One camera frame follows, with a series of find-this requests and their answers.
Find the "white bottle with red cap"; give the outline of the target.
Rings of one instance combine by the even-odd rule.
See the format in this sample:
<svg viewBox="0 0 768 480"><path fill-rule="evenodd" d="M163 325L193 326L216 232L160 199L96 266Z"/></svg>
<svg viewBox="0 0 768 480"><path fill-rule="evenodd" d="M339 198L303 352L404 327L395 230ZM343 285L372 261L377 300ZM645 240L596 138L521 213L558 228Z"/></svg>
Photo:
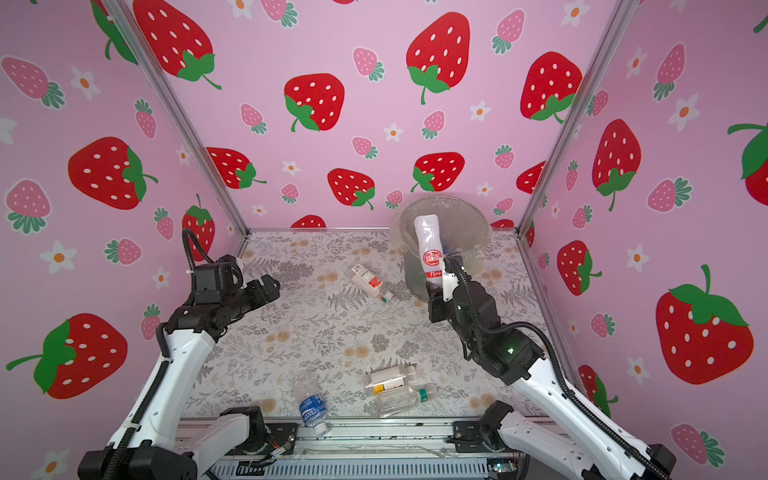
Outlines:
<svg viewBox="0 0 768 480"><path fill-rule="evenodd" d="M414 229L427 284L430 287L442 288L444 261L439 217L436 214L417 216L414 219Z"/></svg>

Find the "Pocari bottle blue label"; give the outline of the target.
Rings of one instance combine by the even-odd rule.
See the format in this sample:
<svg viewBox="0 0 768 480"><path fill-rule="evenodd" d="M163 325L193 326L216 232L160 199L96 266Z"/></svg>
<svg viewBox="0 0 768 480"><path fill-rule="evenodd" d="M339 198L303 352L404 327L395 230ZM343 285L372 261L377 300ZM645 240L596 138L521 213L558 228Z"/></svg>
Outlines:
<svg viewBox="0 0 768 480"><path fill-rule="evenodd" d="M325 436L328 433L328 409L317 376L310 371L299 371L294 380L294 395L303 424L317 437Z"/></svg>

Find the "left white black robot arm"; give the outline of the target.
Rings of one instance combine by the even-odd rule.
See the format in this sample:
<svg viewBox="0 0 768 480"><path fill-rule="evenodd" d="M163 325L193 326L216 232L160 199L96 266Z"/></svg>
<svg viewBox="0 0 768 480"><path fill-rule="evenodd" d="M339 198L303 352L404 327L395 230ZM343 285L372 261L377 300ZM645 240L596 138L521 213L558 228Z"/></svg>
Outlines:
<svg viewBox="0 0 768 480"><path fill-rule="evenodd" d="M235 257L190 270L191 293L156 329L160 355L122 426L106 447L87 452L81 479L199 479L223 456L256 451L270 436L257 407L222 412L190 445L176 444L182 411L194 381L229 326L276 301L279 282L269 275L245 281Z"/></svg>

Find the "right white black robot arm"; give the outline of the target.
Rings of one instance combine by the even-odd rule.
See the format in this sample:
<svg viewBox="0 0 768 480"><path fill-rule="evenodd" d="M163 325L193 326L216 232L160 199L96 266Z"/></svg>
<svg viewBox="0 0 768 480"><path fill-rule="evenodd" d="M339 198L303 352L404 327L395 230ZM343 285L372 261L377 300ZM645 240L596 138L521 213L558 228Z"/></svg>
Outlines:
<svg viewBox="0 0 768 480"><path fill-rule="evenodd" d="M486 440L536 458L568 479L668 479L676 458L611 420L562 372L546 334L529 322L504 324L495 301L477 282L429 293L431 322L448 322L465 359L533 401L564 431L556 435L498 403L485 414Z"/></svg>

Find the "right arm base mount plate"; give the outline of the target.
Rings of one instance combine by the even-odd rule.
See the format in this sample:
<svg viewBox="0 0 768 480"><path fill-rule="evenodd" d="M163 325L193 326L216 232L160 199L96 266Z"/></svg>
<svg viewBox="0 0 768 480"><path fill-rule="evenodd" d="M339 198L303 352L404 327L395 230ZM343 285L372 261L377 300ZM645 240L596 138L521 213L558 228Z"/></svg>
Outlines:
<svg viewBox="0 0 768 480"><path fill-rule="evenodd" d="M502 453L509 451L497 432L477 420L455 421L446 440L459 453Z"/></svg>

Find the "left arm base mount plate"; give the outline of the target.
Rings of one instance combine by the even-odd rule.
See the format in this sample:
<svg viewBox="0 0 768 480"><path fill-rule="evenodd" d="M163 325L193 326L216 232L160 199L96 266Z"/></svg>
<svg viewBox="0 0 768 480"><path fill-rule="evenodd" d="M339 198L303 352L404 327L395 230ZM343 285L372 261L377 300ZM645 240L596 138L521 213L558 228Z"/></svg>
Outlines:
<svg viewBox="0 0 768 480"><path fill-rule="evenodd" d="M266 424L265 433L252 433L244 446L238 446L234 452L257 460L275 459L294 453L298 423L271 422Z"/></svg>

